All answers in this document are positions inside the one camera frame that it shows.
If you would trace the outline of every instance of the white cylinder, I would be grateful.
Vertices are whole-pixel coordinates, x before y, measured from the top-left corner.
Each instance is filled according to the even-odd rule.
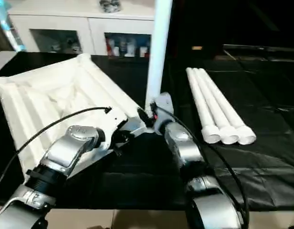
[[[237,112],[234,110],[232,105],[226,99],[226,97],[222,94],[221,90],[217,87],[214,81],[210,78],[207,72],[200,68],[201,76],[204,81],[207,83],[208,88],[211,90],[215,99],[217,100],[220,108],[224,112],[225,116],[228,118],[230,124],[234,126],[238,132],[239,140],[238,142],[242,145],[248,145],[253,143],[256,140],[256,135],[252,131],[251,128],[246,126]]]
[[[145,101],[147,112],[150,112],[150,103],[161,93],[171,7],[172,0],[156,0]]]
[[[231,126],[223,111],[219,107],[216,99],[201,77],[201,72],[197,68],[194,68],[194,73],[205,101],[213,115],[214,121],[220,130],[221,141],[228,145],[237,142],[239,137],[236,129]]]
[[[220,132],[215,125],[214,120],[210,114],[210,110],[205,102],[203,94],[195,79],[195,73],[191,68],[186,69],[189,85],[192,95],[194,97],[195,105],[199,114],[202,126],[202,136],[205,142],[212,144],[220,141]]]

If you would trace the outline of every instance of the black cable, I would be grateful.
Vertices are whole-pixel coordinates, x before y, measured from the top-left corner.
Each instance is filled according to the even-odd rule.
[[[248,72],[247,70],[245,70],[245,67],[243,66],[242,62],[240,62],[237,58],[235,58],[234,56],[232,56],[228,51],[223,50],[225,54],[227,54],[229,57],[231,57],[234,61],[237,62],[237,64],[241,67],[241,70],[243,72]]]
[[[61,119],[58,119],[55,122],[50,123],[49,125],[47,125],[46,127],[44,127],[43,129],[41,129],[40,131],[38,131],[34,136],[32,136],[30,139],[28,139],[16,152],[15,154],[12,156],[11,160],[8,162],[8,164],[6,165],[2,175],[0,176],[0,185],[2,183],[2,180],[4,179],[10,165],[12,164],[13,160],[18,156],[18,154],[30,143],[32,142],[36,137],[38,137],[40,134],[42,134],[44,131],[48,130],[49,128],[53,127],[54,125],[64,121],[65,119],[71,118],[73,116],[79,115],[81,113],[87,112],[87,111],[94,111],[94,110],[105,110],[106,113],[108,113],[111,108],[110,107],[91,107],[91,108],[87,108],[87,109],[83,109],[77,112],[74,112],[72,114],[68,114],[65,117],[62,117]]]
[[[192,131],[178,117],[176,117],[171,112],[163,109],[162,107],[157,106],[157,108],[159,110],[165,112],[166,114],[170,115],[171,117],[173,117],[176,120],[177,123],[179,123],[180,125],[182,125],[192,135],[192,137],[193,137],[194,141],[196,142],[196,144],[199,143],[199,141],[197,140],[197,138],[195,137],[195,135],[192,133]],[[232,167],[229,165],[229,163],[222,156],[222,154],[214,146],[211,146],[209,144],[207,144],[207,146],[210,149],[212,149],[217,154],[217,156],[220,158],[220,160],[224,163],[224,165],[226,166],[226,168],[228,169],[228,171],[232,175],[233,179],[235,180],[238,189],[241,192],[241,196],[242,196],[242,199],[243,199],[243,205],[244,205],[244,210],[241,209],[241,216],[242,216],[243,222],[244,222],[244,224],[242,225],[242,228],[243,229],[248,229],[249,228],[249,221],[250,221],[249,204],[248,204],[248,199],[247,199],[247,197],[245,195],[245,192],[244,192],[242,183],[239,180],[239,178],[237,177],[237,175],[235,174],[235,172],[233,171]],[[240,204],[237,202],[236,198],[232,197],[231,199],[232,199],[232,201],[234,202],[234,204],[236,206],[240,206]]]

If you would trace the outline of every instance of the robotic arm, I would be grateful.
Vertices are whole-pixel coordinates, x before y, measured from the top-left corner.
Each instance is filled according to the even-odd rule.
[[[40,164],[0,210],[0,229],[45,229],[46,214],[73,171],[81,155],[105,142],[101,129],[69,127],[64,136],[47,150]]]
[[[159,96],[153,107],[156,119],[152,128],[164,136],[185,184],[189,225],[199,229],[241,228],[241,217],[212,175],[193,137],[165,112],[173,113],[170,95]],[[94,148],[108,148],[108,137],[111,140],[112,136],[105,136],[98,128],[69,127],[47,150],[40,164],[27,171],[29,178],[1,208],[0,229],[46,229],[45,216],[82,154]]]
[[[240,229],[241,216],[213,176],[193,137],[163,110],[173,113],[168,93],[161,94],[154,101],[153,112],[157,117],[154,129],[157,134],[164,136],[178,162],[188,198],[186,214],[190,227]]]

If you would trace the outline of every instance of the white vertical pole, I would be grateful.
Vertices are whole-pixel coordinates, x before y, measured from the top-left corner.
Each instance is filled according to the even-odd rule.
[[[172,1],[173,0],[156,0],[145,101],[145,110],[148,113],[150,112],[150,103],[161,93]]]

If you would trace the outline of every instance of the glass cabinet door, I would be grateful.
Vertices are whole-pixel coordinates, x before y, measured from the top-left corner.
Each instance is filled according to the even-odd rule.
[[[153,21],[89,18],[96,55],[149,57]]]
[[[105,33],[108,56],[149,57],[149,34]]]
[[[95,54],[87,18],[11,15],[28,52]]]
[[[30,29],[41,52],[82,53],[77,31]]]

